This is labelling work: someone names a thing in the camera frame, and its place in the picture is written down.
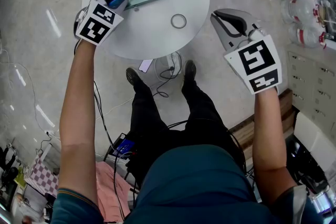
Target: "teal shirt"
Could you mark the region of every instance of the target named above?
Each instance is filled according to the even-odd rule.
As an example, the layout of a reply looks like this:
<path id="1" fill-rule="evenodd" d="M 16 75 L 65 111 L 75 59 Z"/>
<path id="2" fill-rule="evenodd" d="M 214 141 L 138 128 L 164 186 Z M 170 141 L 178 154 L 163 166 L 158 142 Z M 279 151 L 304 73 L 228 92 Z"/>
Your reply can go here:
<path id="1" fill-rule="evenodd" d="M 71 219 L 60 210 L 57 197 L 52 224 L 89 223 L 87 214 L 102 223 L 92 205 L 85 205 L 81 219 Z M 291 215 L 292 203 L 277 204 Z M 285 223 L 281 215 L 256 202 L 252 188 L 232 157 L 213 145 L 183 146 L 161 155 L 148 171 L 135 209 L 125 224 L 139 223 Z M 312 204 L 307 202 L 301 223 L 322 223 Z"/>

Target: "gray tiled floor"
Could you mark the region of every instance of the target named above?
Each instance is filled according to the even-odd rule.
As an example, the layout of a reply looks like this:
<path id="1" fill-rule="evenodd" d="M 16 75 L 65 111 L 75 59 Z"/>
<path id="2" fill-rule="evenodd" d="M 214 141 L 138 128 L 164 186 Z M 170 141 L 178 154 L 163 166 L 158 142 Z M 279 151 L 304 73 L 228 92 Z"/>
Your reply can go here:
<path id="1" fill-rule="evenodd" d="M 80 3 L 81 0 L 0 0 L 3 47 L 8 50 L 11 62 L 21 63 L 27 68 L 36 98 L 34 101 L 28 73 L 22 66 L 11 65 L 8 72 L 8 65 L 0 65 L 0 141 L 3 145 L 15 138 L 14 145 L 27 163 L 34 158 L 35 148 L 39 148 L 42 139 L 46 138 L 35 120 L 36 105 L 55 125 L 50 126 L 41 113 L 36 111 L 40 127 L 43 130 L 54 130 L 55 136 L 59 136 L 59 116 L 75 44 L 72 24 Z M 278 48 L 284 77 L 280 88 L 285 89 L 285 45 L 288 38 L 287 27 L 281 20 L 279 3 L 279 0 L 210 0 L 209 15 L 218 8 L 235 8 L 259 18 Z M 47 14 L 56 20 L 60 33 L 53 31 Z M 184 59 L 195 60 L 199 86 L 213 99 L 227 127 L 232 127 L 253 114 L 254 97 L 225 62 L 223 52 L 209 16 L 199 34 L 181 50 Z M 7 62 L 5 52 L 0 60 Z M 100 49 L 97 50 L 95 61 L 95 78 L 106 113 L 133 97 L 133 89 L 126 81 L 124 72 L 128 66 L 138 67 L 140 61 L 110 56 Z M 19 80 L 16 69 L 25 81 L 25 87 Z M 157 83 L 153 66 L 142 78 L 148 85 Z M 170 94 L 168 99 L 155 97 L 161 117 L 167 124 L 188 117 L 188 107 L 180 91 L 181 83 L 182 76 L 163 87 Z M 121 132 L 128 132 L 130 117 L 131 101 L 105 116 L 112 139 Z M 56 139 L 52 143 L 59 146 Z M 96 152 L 104 154 L 107 148 L 108 140 L 99 119 L 96 124 Z"/>

